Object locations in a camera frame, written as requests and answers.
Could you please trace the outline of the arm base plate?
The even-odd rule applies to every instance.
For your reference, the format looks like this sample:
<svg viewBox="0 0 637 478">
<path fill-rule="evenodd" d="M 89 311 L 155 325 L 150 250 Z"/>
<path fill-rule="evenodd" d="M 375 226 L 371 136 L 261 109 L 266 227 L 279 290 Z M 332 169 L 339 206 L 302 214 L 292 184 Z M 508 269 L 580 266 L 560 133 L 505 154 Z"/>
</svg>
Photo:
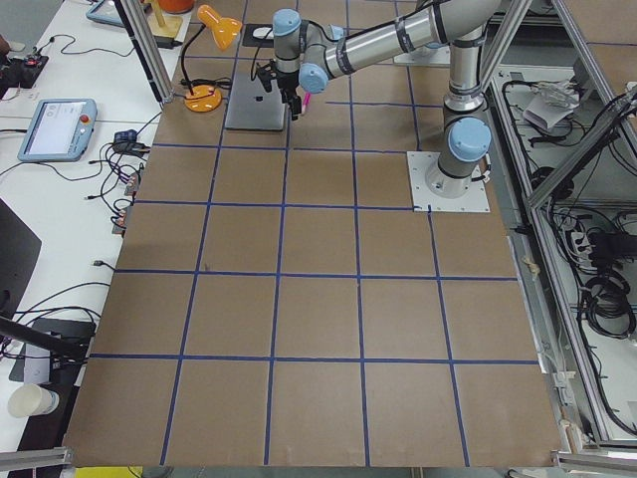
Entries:
<svg viewBox="0 0 637 478">
<path fill-rule="evenodd" d="M 464 179 L 446 176 L 439 169 L 436 151 L 408 151 L 407 168 L 415 212 L 489 213 L 486 180 L 479 166 Z"/>
<path fill-rule="evenodd" d="M 410 53 L 403 53 L 393 58 L 393 64 L 399 66 L 420 66 L 432 68 L 448 68 L 450 66 L 450 47 L 421 47 Z"/>
</svg>

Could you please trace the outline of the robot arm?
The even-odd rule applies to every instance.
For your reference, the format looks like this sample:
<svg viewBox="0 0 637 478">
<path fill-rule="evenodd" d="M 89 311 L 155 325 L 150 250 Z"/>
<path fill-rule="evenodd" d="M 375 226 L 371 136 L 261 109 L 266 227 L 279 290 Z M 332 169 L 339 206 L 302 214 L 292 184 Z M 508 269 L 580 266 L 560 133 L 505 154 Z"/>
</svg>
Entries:
<svg viewBox="0 0 637 478">
<path fill-rule="evenodd" d="M 274 57 L 257 66 L 254 75 L 265 91 L 279 89 L 283 104 L 296 118 L 302 111 L 299 90 L 319 94 L 329 81 L 399 54 L 449 47 L 444 146 L 425 181 L 437 196 L 459 199 L 468 192 L 473 172 L 492 142 L 479 111 L 485 103 L 481 57 L 486 25 L 497 7 L 495 1 L 421 1 L 409 14 L 352 34 L 281 9 L 272 19 Z"/>
</svg>

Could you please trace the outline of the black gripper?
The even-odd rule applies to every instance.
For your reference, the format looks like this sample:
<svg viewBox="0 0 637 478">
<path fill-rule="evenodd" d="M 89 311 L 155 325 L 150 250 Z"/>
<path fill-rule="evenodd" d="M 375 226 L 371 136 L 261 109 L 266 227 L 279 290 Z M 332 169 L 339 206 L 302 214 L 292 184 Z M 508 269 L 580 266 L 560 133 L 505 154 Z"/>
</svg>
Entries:
<svg viewBox="0 0 637 478">
<path fill-rule="evenodd" d="M 303 114 L 303 100 L 297 91 L 299 72 L 277 72 L 277 85 L 283 103 L 290 107 L 291 118 L 297 120 Z"/>
</svg>

